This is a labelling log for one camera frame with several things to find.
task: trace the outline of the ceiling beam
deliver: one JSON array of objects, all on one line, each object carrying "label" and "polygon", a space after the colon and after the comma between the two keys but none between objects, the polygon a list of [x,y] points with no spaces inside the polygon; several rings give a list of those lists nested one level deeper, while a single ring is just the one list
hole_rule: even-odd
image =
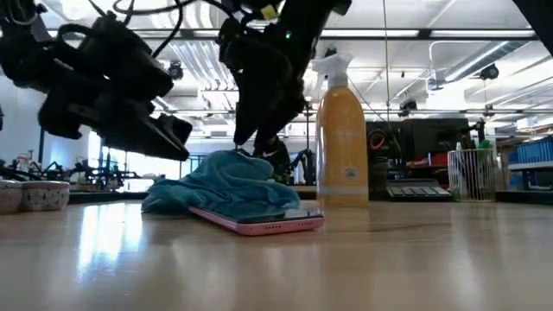
[{"label": "ceiling beam", "polygon": [[[143,40],[162,40],[172,29],[131,29]],[[219,29],[181,29],[175,41],[211,41]],[[322,41],[539,41],[531,29],[324,29]]]}]

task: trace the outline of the metal basket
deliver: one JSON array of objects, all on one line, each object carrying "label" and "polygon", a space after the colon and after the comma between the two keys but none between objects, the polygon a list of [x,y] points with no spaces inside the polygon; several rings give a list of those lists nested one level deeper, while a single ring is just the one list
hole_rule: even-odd
[{"label": "metal basket", "polygon": [[492,149],[448,153],[449,191],[458,201],[495,201],[495,160]]}]

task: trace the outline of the blue towel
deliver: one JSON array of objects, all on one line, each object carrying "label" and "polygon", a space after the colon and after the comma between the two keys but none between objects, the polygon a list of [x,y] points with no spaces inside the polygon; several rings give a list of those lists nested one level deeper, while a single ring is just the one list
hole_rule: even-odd
[{"label": "blue towel", "polygon": [[299,207],[300,198],[289,187],[268,181],[272,174],[265,160],[216,151],[179,181],[157,181],[148,189],[143,211],[178,213],[193,206],[233,219],[282,216]]}]

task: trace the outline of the ceramic bowl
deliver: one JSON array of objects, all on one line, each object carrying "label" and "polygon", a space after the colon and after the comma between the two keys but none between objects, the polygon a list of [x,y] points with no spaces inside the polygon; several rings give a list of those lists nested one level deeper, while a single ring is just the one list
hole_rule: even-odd
[{"label": "ceramic bowl", "polygon": [[0,213],[17,213],[22,199],[22,183],[0,181]]},{"label": "ceramic bowl", "polygon": [[60,181],[26,181],[22,184],[22,212],[63,210],[69,202],[69,183]]}]

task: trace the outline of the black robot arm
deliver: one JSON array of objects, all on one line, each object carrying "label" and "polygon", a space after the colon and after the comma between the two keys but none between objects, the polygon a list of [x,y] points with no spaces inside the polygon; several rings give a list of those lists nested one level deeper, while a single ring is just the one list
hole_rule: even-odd
[{"label": "black robot arm", "polygon": [[[63,25],[52,38],[41,19],[45,11],[33,0],[0,2],[0,65],[16,86],[47,94],[40,126],[78,139],[84,124],[106,146],[186,160],[192,126],[172,116],[149,116],[151,100],[173,87],[149,46],[112,13],[91,28]],[[81,40],[78,47],[66,43],[71,37]]]},{"label": "black robot arm", "polygon": [[[234,10],[253,18],[274,17],[281,0],[229,0]],[[256,149],[303,111],[303,74],[332,11],[345,15],[351,0],[288,0],[276,22],[261,32],[244,20],[227,19],[219,32],[219,60],[231,70],[238,88],[234,142],[245,143],[255,131]]]},{"label": "black robot arm", "polygon": [[[196,0],[156,10],[180,10]],[[315,46],[332,10],[345,14],[351,0],[229,0],[225,11],[241,10],[239,22],[232,12],[219,33],[220,60],[231,70],[240,93],[234,141],[242,145],[257,131],[262,148],[284,125],[303,110],[302,76],[315,54]],[[152,11],[114,10],[131,15]],[[39,112],[40,126],[56,136],[80,138],[79,127],[91,126],[109,147],[186,160],[184,143],[192,126],[176,117],[152,118],[151,104],[173,87],[167,72],[154,59],[149,46],[111,12],[90,27],[63,25],[50,37],[41,19],[46,9],[33,0],[0,1],[0,65],[19,87],[47,94]],[[247,27],[254,19],[271,19],[263,31]],[[81,40],[74,48],[71,38]]]}]

